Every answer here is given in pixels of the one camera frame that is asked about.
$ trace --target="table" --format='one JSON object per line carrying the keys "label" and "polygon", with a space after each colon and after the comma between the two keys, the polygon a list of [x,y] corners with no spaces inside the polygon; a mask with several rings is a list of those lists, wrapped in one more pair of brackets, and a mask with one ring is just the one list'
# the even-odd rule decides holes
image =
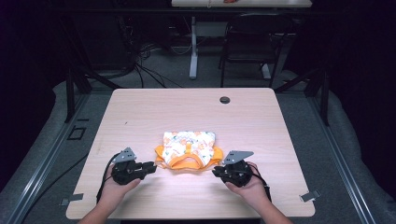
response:
{"label": "table", "polygon": [[[172,0],[172,7],[311,7],[310,0],[239,0],[224,3],[223,0]],[[196,21],[191,20],[191,64],[190,79],[197,77],[198,52],[196,48]]]}
{"label": "table", "polygon": [[[229,97],[230,103],[220,102]],[[154,148],[166,131],[209,131],[224,157],[230,150],[253,151],[271,187],[273,203],[288,217],[311,217],[312,202],[288,129],[271,89],[120,89],[115,90],[93,141],[66,215],[84,217],[110,158],[131,147],[136,161],[154,161]],[[230,192],[211,171],[186,172],[157,168],[129,192],[110,216],[116,219],[255,218],[259,215]]]}

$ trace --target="baby clothing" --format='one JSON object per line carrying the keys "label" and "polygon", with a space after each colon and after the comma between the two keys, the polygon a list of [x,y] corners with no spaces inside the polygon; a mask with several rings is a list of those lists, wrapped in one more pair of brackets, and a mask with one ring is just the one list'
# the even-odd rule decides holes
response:
{"label": "baby clothing", "polygon": [[222,160],[211,132],[165,132],[163,146],[155,148],[156,163],[162,168],[206,170]]}

